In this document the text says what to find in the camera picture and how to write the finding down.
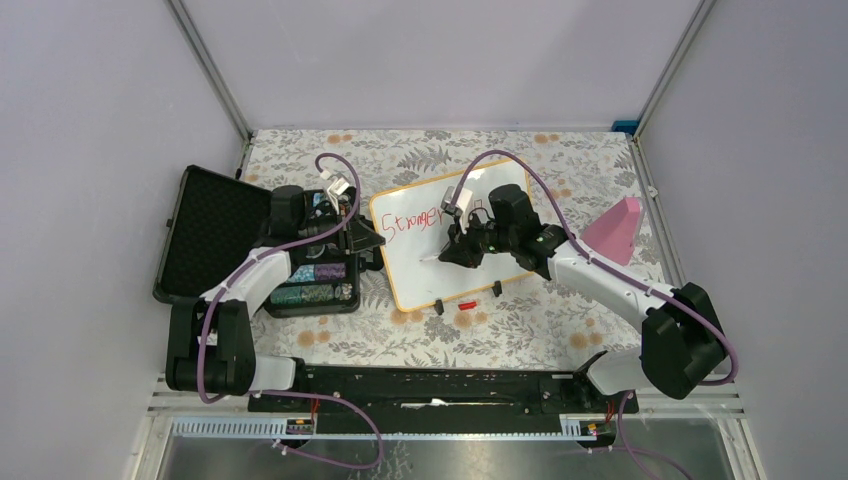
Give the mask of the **yellow framed whiteboard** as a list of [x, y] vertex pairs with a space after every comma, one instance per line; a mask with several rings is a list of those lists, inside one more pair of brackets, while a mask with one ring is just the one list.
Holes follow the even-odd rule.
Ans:
[[437, 255], [448, 242], [452, 218], [441, 209], [448, 187], [455, 187], [460, 171], [372, 196], [371, 219], [386, 239], [381, 247], [396, 307], [411, 312], [491, 288], [496, 281], [512, 282], [530, 273], [507, 253], [487, 255], [475, 269], [450, 263], [420, 262]]

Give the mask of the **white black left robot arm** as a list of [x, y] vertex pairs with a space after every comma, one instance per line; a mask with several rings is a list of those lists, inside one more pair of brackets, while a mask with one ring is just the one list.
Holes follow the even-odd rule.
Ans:
[[350, 313], [360, 304], [362, 270], [382, 266], [384, 239], [360, 213], [354, 186], [335, 191], [283, 186], [243, 261], [218, 285], [171, 310], [165, 380], [174, 391], [218, 396], [261, 394], [288, 411], [309, 401], [301, 361], [256, 352], [250, 321]]

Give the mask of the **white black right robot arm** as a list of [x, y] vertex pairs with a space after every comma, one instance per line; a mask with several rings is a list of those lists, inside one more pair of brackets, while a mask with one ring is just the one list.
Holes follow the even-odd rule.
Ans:
[[730, 355], [707, 293], [688, 283], [675, 288], [637, 278], [575, 239], [562, 226], [544, 224], [516, 184], [489, 194], [487, 218], [471, 206], [471, 192], [448, 188], [443, 211], [453, 219], [439, 261], [476, 269], [488, 255], [508, 254], [522, 269], [597, 301], [641, 336], [639, 346], [601, 353], [580, 367], [575, 402], [597, 412], [614, 394], [654, 387], [681, 400]]

